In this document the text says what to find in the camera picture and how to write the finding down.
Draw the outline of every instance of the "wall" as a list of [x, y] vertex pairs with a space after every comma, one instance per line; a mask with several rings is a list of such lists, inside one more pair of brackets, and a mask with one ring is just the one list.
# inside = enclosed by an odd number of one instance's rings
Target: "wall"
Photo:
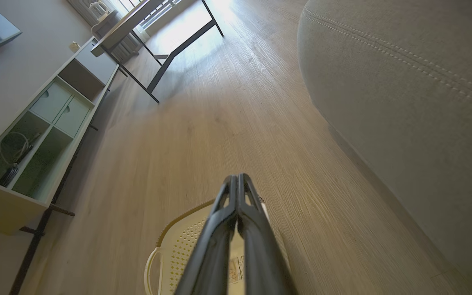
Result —
[[[0, 13], [23, 33], [0, 48], [0, 134], [66, 62], [68, 45], [90, 39], [90, 26], [65, 0], [0, 0]], [[32, 235], [0, 235], [0, 295], [11, 289]]]
[[23, 33], [0, 47], [0, 134], [66, 62], [68, 45], [90, 39], [90, 26], [65, 0], [0, 0], [0, 13]]

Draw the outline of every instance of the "table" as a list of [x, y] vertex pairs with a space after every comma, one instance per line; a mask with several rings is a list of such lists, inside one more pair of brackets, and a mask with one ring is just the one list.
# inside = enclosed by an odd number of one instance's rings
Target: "table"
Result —
[[[110, 29], [112, 29], [112, 27], [119, 23], [122, 18], [123, 16], [118, 15], [117, 10], [111, 11], [101, 22], [92, 27], [92, 35], [100, 40], [110, 31]], [[126, 62], [131, 56], [139, 54], [137, 43], [138, 41], [134, 37], [127, 36], [116, 46], [116, 48], [114, 48], [114, 50], [112, 50], [112, 53], [118, 60]]]
[[[134, 81], [136, 81], [136, 83], [141, 88], [143, 88], [143, 90], [145, 90], [148, 95], [150, 95], [150, 97], [152, 97], [152, 99], [154, 99], [154, 101], [156, 101], [157, 103], [159, 103], [159, 100], [157, 100], [154, 95], [152, 95], [152, 91], [154, 90], [154, 88], [156, 88], [156, 85], [160, 81], [161, 77], [167, 70], [172, 60], [180, 52], [182, 52], [185, 48], [187, 48], [190, 44], [192, 44], [196, 39], [198, 39], [201, 35], [203, 35], [213, 26], [216, 26], [216, 28], [218, 28], [221, 36], [223, 37], [223, 32], [221, 32], [220, 26], [214, 19], [214, 16], [212, 15], [212, 12], [207, 6], [205, 0], [202, 0], [206, 11], [211, 17], [211, 21], [209, 21], [206, 25], [200, 28], [200, 30], [190, 36], [189, 39], [179, 45], [170, 54], [154, 56], [150, 49], [148, 49], [145, 43], [133, 30], [140, 22], [142, 22], [143, 19], [145, 19], [150, 14], [150, 12], [152, 12], [154, 9], [156, 9], [157, 6], [162, 4], [163, 1], [164, 0], [143, 0], [142, 2], [140, 2], [133, 10], [131, 10], [127, 15], [125, 15], [119, 23], [117, 23], [112, 29], [110, 29], [109, 32], [105, 34], [105, 36], [103, 36], [103, 38], [101, 38], [101, 40], [94, 46], [94, 48], [92, 48], [91, 51], [92, 54], [94, 54], [95, 56], [100, 56], [103, 53], [108, 54], [112, 59], [114, 59], [114, 61], [118, 63], [118, 65], [120, 65], [120, 68], [125, 71], [129, 76], [131, 76], [131, 78], [134, 79]], [[152, 55], [152, 57], [161, 66], [147, 87], [143, 86], [143, 84], [111, 54], [112, 50], [129, 34], [132, 34], [141, 44], [143, 44], [143, 46], [147, 49], [150, 55]], [[163, 64], [159, 61], [159, 59], [165, 60]]]

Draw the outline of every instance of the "basket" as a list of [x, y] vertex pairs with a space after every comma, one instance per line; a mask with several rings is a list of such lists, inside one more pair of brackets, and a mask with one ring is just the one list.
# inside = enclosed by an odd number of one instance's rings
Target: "basket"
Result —
[[[145, 283], [145, 292], [147, 295], [153, 295], [150, 282], [150, 269], [155, 256], [158, 253], [160, 254], [160, 269], [157, 295], [174, 294], [178, 282], [183, 275], [183, 270], [189, 261], [189, 256], [194, 249], [200, 233], [202, 233], [205, 220], [207, 220], [207, 217], [209, 216], [213, 202], [214, 200], [202, 204], [176, 218], [163, 230], [159, 237], [159, 241], [156, 244], [156, 248], [154, 248], [150, 254], [147, 264], [145, 265], [143, 281]], [[261, 205], [268, 218], [265, 203], [262, 202]], [[284, 251], [282, 241], [279, 241], [279, 244]], [[229, 295], [243, 295], [245, 293], [243, 255], [243, 239], [236, 232], [231, 241], [229, 258]]]

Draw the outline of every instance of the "small cabinet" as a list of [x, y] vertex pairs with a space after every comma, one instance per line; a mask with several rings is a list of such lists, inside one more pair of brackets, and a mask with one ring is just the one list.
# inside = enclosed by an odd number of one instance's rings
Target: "small cabinet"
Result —
[[30, 108], [32, 112], [52, 123], [72, 94], [54, 82]]
[[88, 113], [89, 107], [76, 97], [63, 109], [55, 126], [74, 137]]

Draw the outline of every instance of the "metal frame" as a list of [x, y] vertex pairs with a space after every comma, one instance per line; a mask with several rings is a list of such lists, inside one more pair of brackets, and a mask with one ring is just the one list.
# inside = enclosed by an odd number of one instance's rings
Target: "metal frame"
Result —
[[[117, 60], [113, 55], [112, 55], [112, 50], [114, 50], [114, 48], [116, 47], [116, 45], [112, 46], [111, 48], [107, 49], [105, 48], [105, 46], [101, 45], [101, 48], [103, 48], [103, 50], [120, 66], [120, 69], [122, 70], [122, 73], [125, 74], [127, 73], [129, 76], [131, 76], [131, 78], [141, 87], [143, 88], [143, 90], [145, 90], [147, 92], [148, 95], [150, 95], [150, 97], [152, 97], [152, 99], [154, 99], [154, 101], [156, 101], [157, 103], [159, 103], [159, 100], [157, 100], [154, 95], [152, 95], [152, 91], [154, 91], [154, 88], [156, 88], [157, 84], [159, 83], [159, 81], [161, 80], [161, 77], [163, 76], [163, 74], [165, 73], [165, 71], [167, 70], [167, 68], [169, 67], [170, 63], [172, 62], [172, 60], [180, 53], [182, 52], [185, 48], [187, 48], [189, 45], [191, 45], [194, 41], [196, 41], [201, 35], [205, 34], [206, 31], [208, 31], [210, 28], [212, 28], [213, 26], [216, 26], [216, 28], [218, 29], [218, 31], [220, 32], [221, 36], [223, 37], [223, 32], [221, 32], [221, 28], [220, 26], [218, 25], [218, 23], [216, 22], [216, 20], [214, 19], [214, 16], [212, 15], [212, 12], [210, 11], [209, 7], [207, 6], [205, 0], [202, 0], [202, 3], [204, 4], [205, 8], [206, 8], [206, 11], [209, 13], [210, 17], [211, 17], [211, 21], [208, 22], [206, 25], [204, 25], [200, 30], [198, 30], [197, 32], [195, 32], [191, 37], [189, 37], [189, 39], [187, 39], [185, 42], [183, 42], [181, 45], [179, 45], [176, 49], [174, 49], [169, 55], [154, 55], [150, 49], [148, 49], [147, 45], [139, 38], [139, 36], [132, 30], [130, 32], [130, 34], [132, 34], [136, 40], [138, 40], [142, 45], [143, 47], [145, 47], [147, 49], [147, 51], [150, 53], [150, 55], [152, 55], [152, 57], [158, 62], [158, 64], [160, 65], [160, 68], [158, 70], [158, 72], [156, 73], [156, 75], [154, 76], [154, 78], [152, 78], [152, 81], [150, 81], [150, 84], [145, 87], [143, 86], [143, 84], [131, 73], [129, 72], [128, 69], [126, 69], [126, 67], [124, 65], [122, 65], [122, 63]], [[159, 59], [164, 59], [165, 61], [163, 62], [163, 64], [159, 61]]]

